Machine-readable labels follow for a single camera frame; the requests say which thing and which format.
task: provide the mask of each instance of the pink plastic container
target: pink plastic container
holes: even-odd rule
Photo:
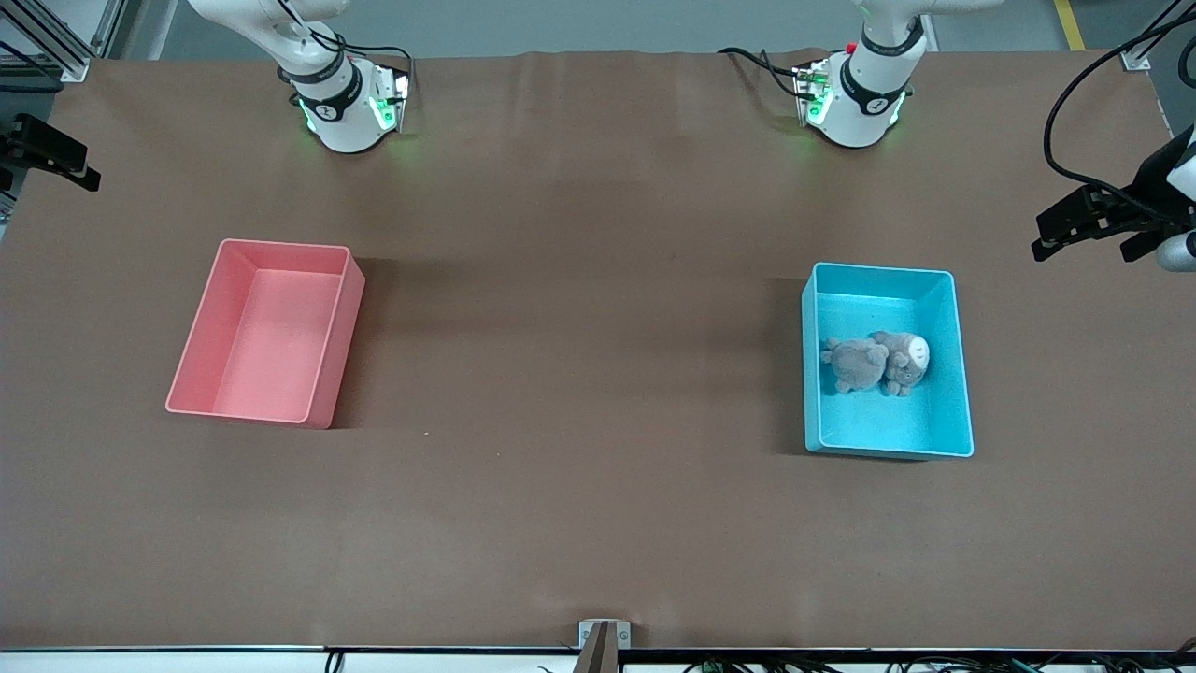
[[[348,247],[221,241],[166,411],[328,428],[364,287]]]

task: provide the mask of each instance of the brown table surface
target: brown table surface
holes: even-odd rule
[[[1042,121],[1091,54],[929,55],[879,146],[714,55],[420,65],[408,133],[307,135],[274,66],[98,62],[0,245],[0,642],[1163,648],[1196,622],[1192,277],[1088,243]],[[1102,71],[1060,157],[1167,137]],[[163,404],[216,244],[366,274],[334,430]],[[819,259],[956,274],[971,460],[803,447]]]

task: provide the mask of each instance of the gray plush toy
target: gray plush toy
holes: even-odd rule
[[[830,365],[838,378],[835,390],[840,393],[867,391],[879,384],[887,357],[889,349],[872,339],[826,339],[822,353],[823,363]]]
[[[930,367],[930,347],[917,334],[909,331],[877,331],[872,335],[878,344],[889,349],[889,362],[885,367],[885,390],[890,396],[905,398],[910,388],[926,377]]]

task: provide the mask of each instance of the metal bracket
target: metal bracket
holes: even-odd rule
[[[0,16],[62,68],[62,81],[87,77],[87,61],[96,53],[39,0],[0,0]]]
[[[631,623],[624,619],[584,619],[578,622],[578,647],[585,648],[591,631],[599,624],[610,624],[615,629],[615,641],[618,649],[631,649]]]
[[[926,50],[938,51],[939,50],[939,33],[934,31],[934,17],[930,14],[922,14],[922,30],[926,33]]]
[[[573,673],[616,673],[622,643],[631,644],[631,623],[587,619],[578,624],[578,632],[582,634],[584,644]]]
[[[1146,54],[1142,54],[1136,49],[1131,51],[1123,51],[1121,55],[1121,60],[1122,60],[1122,67],[1125,68],[1125,72],[1151,69],[1151,59],[1146,57]]]

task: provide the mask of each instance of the blue bin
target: blue bin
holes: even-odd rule
[[[822,365],[828,338],[913,331],[930,347],[930,367],[908,398],[841,394]],[[801,293],[806,448],[817,453],[939,460],[972,455],[971,412],[956,281],[945,270],[819,262]]]

